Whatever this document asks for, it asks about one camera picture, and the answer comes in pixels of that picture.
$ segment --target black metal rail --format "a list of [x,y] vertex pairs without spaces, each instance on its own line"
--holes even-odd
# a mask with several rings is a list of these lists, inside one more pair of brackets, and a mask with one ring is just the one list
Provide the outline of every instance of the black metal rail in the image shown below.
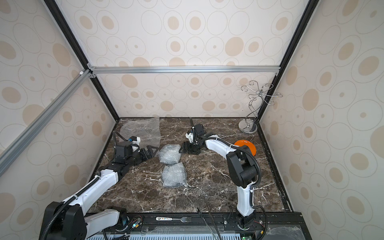
[[[319,0],[310,0],[307,4],[307,7],[304,10],[303,15],[301,16],[300,22],[297,25],[296,31],[293,34],[293,37],[291,39],[291,42],[288,45],[287,51],[285,52],[283,59],[280,64],[280,71],[277,74],[277,76],[274,77],[272,84],[273,87],[268,90],[268,95],[272,95],[275,92],[275,89],[277,85],[279,84],[281,77],[284,74],[285,69],[288,66],[289,61],[292,58],[292,55],[301,39],[301,36],[303,35],[305,28],[308,25],[309,20],[312,17],[313,11],[315,10]],[[266,96],[265,101],[268,103],[271,97]],[[260,110],[258,112],[259,119],[262,117],[265,109],[267,108],[267,103],[263,102],[262,106],[260,107]]]
[[101,155],[100,155],[100,157],[99,157],[99,160],[97,161],[97,164],[96,164],[95,168],[93,169],[93,172],[92,172],[92,175],[91,175],[91,178],[90,178],[89,181],[92,181],[93,178],[94,178],[94,176],[96,175],[96,172],[97,172],[97,170],[98,170],[99,167],[100,167],[101,161],[103,160],[104,154],[105,154],[105,152],[107,151],[107,148],[108,148],[108,146],[109,146],[109,143],[111,142],[113,131],[116,130],[116,128],[117,128],[117,126],[118,126],[118,123],[119,123],[119,120],[115,123],[115,126],[113,127],[112,132],[111,132],[111,134],[110,134],[109,137],[108,137],[107,143],[105,144],[104,149],[103,149],[103,152],[101,153]]
[[[134,232],[151,232],[156,227],[205,227],[205,223],[203,219],[195,212],[178,212],[178,213],[128,213],[129,219],[133,219],[134,217],[141,216],[143,219],[142,225],[139,225]],[[306,240],[312,240],[311,235],[309,234],[308,227],[305,224],[304,218],[299,212],[267,212],[267,221],[269,228],[273,228],[275,226],[284,226],[284,227],[293,227],[297,226],[301,228],[304,237]],[[233,231],[235,233],[241,233],[246,235],[253,235],[255,231],[263,230],[263,227],[260,224],[254,224],[248,230],[241,230],[237,226],[237,222],[235,220],[235,214],[229,212],[219,212],[212,213],[212,218],[209,216],[207,212],[203,213],[204,219],[208,223],[209,226],[213,227],[214,223],[217,225],[219,230],[224,231]],[[180,221],[157,221],[156,217],[172,217],[172,218],[181,218],[181,217],[191,217],[192,221],[187,223],[182,223]],[[260,212],[256,214],[257,221],[262,220],[264,222],[264,216]],[[116,234],[122,234],[123,232],[116,232],[113,227],[107,228],[107,232],[112,232]]]
[[275,160],[273,159],[273,156],[271,154],[271,150],[268,147],[268,144],[266,142],[266,139],[265,139],[265,136],[264,136],[264,133],[263,133],[263,130],[260,126],[259,121],[256,121],[256,126],[257,126],[257,133],[259,134],[259,137],[260,137],[260,142],[263,145],[265,156],[268,160],[269,167],[271,168],[273,178],[275,179],[275,183],[276,183],[277,189],[279,191],[281,201],[283,202],[283,206],[284,206],[286,211],[293,212],[291,202],[289,201],[289,198],[288,198],[287,192],[285,190],[283,181],[281,180],[279,171],[277,170]]
[[[66,22],[63,14],[60,11],[60,8],[56,4],[56,1],[53,0],[44,0],[45,4],[47,5],[49,11],[51,12],[53,18],[56,20],[57,25],[60,27],[61,31],[63,32],[65,38],[67,39],[69,45],[71,46],[72,50],[76,54],[77,58],[79,59],[81,65],[84,69],[89,69],[90,72],[92,72],[92,69],[89,68],[87,65],[89,63],[87,57],[85,56],[83,50],[81,49],[79,43],[77,42],[73,32],[71,31],[68,23]],[[101,99],[104,101],[105,105],[107,106],[108,110],[112,114],[112,117],[115,119],[115,121],[119,120],[119,116],[113,107],[111,101],[109,100],[106,92],[104,91],[102,85],[100,84],[97,77],[91,78],[91,81],[93,85],[95,86],[97,92],[101,96]]]

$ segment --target round metal base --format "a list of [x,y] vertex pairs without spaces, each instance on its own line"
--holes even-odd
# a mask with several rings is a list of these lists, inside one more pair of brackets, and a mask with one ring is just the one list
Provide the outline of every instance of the round metal base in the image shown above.
[[257,132],[257,125],[251,119],[243,119],[239,122],[239,129],[244,134],[254,134]]

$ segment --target wall panel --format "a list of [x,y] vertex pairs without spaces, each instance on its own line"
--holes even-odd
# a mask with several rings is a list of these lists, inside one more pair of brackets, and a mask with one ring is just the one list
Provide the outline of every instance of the wall panel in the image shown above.
[[37,238],[45,207],[88,182],[114,124],[86,80],[1,176],[0,238]]
[[279,65],[307,1],[59,3],[89,61],[102,67]]
[[0,3],[0,154],[80,69],[38,0]]
[[247,94],[240,87],[256,80],[260,87],[274,73],[99,74],[120,117],[245,117]]
[[312,239],[381,239],[384,2],[324,0],[260,123]]

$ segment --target chrome wire stand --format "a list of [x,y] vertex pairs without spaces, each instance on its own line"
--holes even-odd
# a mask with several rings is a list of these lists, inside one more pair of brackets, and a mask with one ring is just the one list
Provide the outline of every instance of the chrome wire stand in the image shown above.
[[[254,134],[257,131],[257,125],[256,121],[258,119],[258,113],[257,110],[260,109],[263,102],[268,104],[269,106],[273,106],[275,102],[273,101],[273,98],[281,98],[283,95],[280,93],[275,93],[273,95],[268,95],[267,92],[269,89],[271,89],[273,85],[271,83],[264,84],[261,89],[259,88],[259,83],[255,80],[251,80],[248,85],[241,86],[241,90],[243,92],[248,92],[248,90],[252,91],[252,93],[248,94],[248,98],[250,99],[248,103],[248,107],[251,110],[251,112],[245,117],[245,119],[241,120],[239,122],[239,129],[244,134]],[[265,96],[271,97],[269,103],[265,100]],[[253,102],[256,102],[257,98],[261,98],[262,102],[261,104],[255,108],[253,106]]]

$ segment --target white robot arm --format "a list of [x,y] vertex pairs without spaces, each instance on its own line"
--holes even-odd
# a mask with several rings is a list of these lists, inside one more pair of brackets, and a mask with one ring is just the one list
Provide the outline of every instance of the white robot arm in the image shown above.
[[207,148],[227,160],[230,177],[237,186],[237,222],[241,228],[248,228],[254,219],[253,188],[261,181],[261,169],[255,157],[249,147],[230,144],[207,133],[201,124],[194,125],[192,119],[190,122],[191,130],[185,134],[189,141],[182,144],[179,152],[197,155]]
[[[247,228],[254,220],[252,189],[261,181],[261,170],[247,146],[236,146],[207,134],[201,124],[193,125],[186,137],[189,141],[182,144],[180,153],[199,154],[202,148],[211,149],[227,160],[232,181],[237,186],[236,220],[240,228]],[[156,147],[140,149],[139,137],[124,139],[116,143],[114,160],[102,167],[98,174],[77,193],[63,202],[52,202],[45,209],[40,231],[40,240],[86,239],[111,226],[123,229],[127,226],[126,209],[112,207],[103,212],[85,217],[89,208],[110,187],[115,185],[128,172],[129,168],[155,156]]]
[[[116,143],[116,134],[124,141]],[[124,208],[111,207],[88,217],[85,217],[85,214],[103,193],[128,173],[130,167],[154,157],[158,149],[153,146],[140,149],[139,137],[125,139],[117,132],[113,132],[113,137],[114,159],[100,168],[94,179],[78,192],[62,202],[52,202],[46,207],[40,240],[81,240],[107,227],[115,226],[116,229],[122,230],[127,226],[128,218]]]

